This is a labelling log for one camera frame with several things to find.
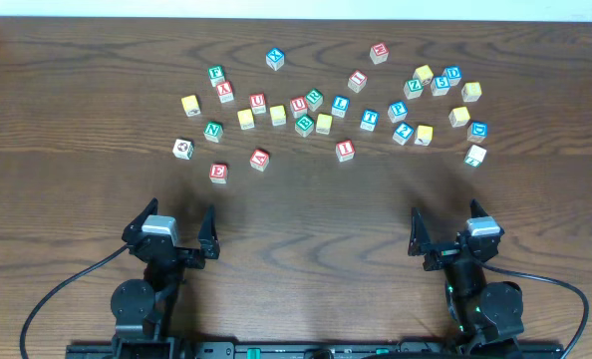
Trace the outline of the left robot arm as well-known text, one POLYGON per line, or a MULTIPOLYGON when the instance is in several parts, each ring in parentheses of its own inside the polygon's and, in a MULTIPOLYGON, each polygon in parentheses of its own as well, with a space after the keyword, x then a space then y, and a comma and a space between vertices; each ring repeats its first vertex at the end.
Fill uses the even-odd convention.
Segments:
POLYGON ((178 244, 176 219, 157 213, 154 198, 124 229, 122 240, 129 254, 146 264, 142 279, 120 284, 111 298, 116 318, 112 356, 118 359, 191 358, 192 346, 170 336, 168 327, 184 272, 202 269, 208 259, 216 260, 220 244, 211 206, 202 220, 198 248, 178 244))

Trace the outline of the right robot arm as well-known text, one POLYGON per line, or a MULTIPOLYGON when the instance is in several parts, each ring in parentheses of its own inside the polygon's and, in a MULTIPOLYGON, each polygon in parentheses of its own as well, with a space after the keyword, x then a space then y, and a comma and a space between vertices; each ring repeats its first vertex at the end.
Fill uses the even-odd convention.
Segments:
POLYGON ((421 256, 425 271, 443 271, 447 308, 461 331, 464 351, 511 340, 524 331, 520 287, 487 282, 483 266, 498 255, 503 228, 473 200, 470 219, 452 242, 433 242, 417 208, 411 211, 409 256, 421 256))

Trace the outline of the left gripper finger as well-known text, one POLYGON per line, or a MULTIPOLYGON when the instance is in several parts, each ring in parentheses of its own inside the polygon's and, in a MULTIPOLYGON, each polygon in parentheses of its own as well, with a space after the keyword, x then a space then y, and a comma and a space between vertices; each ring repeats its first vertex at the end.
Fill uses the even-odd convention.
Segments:
POLYGON ((150 215, 156 215, 158 200, 154 197, 124 229, 122 239, 135 239, 142 232, 142 227, 150 215))
POLYGON ((200 244, 202 255, 206 259, 218 259, 220 255, 220 243, 215 227, 215 209, 211 205, 201 224, 197 240, 200 244))

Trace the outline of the green N block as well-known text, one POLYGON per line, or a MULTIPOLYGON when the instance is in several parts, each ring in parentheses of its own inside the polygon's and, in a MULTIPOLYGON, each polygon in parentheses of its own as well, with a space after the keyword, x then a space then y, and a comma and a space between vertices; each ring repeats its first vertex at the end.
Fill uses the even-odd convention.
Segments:
POLYGON ((203 134, 208 141, 219 143, 223 136, 223 125, 218 122, 208 122, 203 134))

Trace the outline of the red E block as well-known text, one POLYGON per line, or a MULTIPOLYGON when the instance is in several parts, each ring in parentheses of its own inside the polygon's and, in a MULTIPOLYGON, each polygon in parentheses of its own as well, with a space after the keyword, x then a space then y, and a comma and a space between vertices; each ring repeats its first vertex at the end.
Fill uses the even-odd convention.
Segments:
POLYGON ((228 166, 226 164, 212 164, 209 170, 209 179, 213 183, 225 184, 228 178, 228 166))

